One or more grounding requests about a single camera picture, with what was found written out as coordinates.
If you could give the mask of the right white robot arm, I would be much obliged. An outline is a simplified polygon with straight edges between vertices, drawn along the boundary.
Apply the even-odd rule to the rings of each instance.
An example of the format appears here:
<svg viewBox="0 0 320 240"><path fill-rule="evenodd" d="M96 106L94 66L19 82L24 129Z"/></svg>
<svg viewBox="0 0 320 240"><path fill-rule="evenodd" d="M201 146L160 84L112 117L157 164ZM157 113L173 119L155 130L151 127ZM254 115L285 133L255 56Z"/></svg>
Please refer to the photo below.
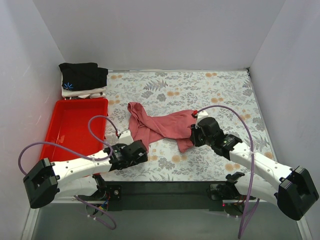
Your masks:
<svg viewBox="0 0 320 240"><path fill-rule="evenodd" d="M283 165L261 153L253 153L250 147L232 134L225 134L218 122L205 111L196 117L191 125L190 140L196 147L209 146L215 154L237 163L262 178L257 184L250 183L250 177L237 172L226 176L225 184L217 193L237 199L247 193L276 205L292 220L299 221L319 199L319 194L309 171L301 166L292 168Z"/></svg>

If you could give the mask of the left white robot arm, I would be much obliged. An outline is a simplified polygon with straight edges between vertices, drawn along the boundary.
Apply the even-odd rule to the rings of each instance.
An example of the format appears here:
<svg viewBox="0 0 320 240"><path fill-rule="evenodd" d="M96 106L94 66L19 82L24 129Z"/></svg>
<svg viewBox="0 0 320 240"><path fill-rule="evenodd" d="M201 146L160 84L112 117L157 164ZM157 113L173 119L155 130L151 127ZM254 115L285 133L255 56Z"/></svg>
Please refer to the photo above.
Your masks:
<svg viewBox="0 0 320 240"><path fill-rule="evenodd" d="M80 158L51 162L39 160L23 178L32 209L39 209L58 198L92 196L101 200L106 187L93 176L126 169L148 160L147 148L141 140L127 145L118 143L99 152Z"/></svg>

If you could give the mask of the pink t-shirt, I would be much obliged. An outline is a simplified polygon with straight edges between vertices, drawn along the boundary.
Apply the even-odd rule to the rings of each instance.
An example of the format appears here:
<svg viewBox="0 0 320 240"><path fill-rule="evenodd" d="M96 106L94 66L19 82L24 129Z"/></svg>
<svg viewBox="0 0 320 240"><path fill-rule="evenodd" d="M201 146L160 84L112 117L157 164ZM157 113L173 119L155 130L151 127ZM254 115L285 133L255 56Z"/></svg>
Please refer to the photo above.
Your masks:
<svg viewBox="0 0 320 240"><path fill-rule="evenodd" d="M175 140L181 153L194 146L190 140L191 125L196 123L196 119L192 117L193 110L150 116L138 102L129 102L127 110L131 114L128 128L133 140L141 140L147 149L149 144L162 139Z"/></svg>

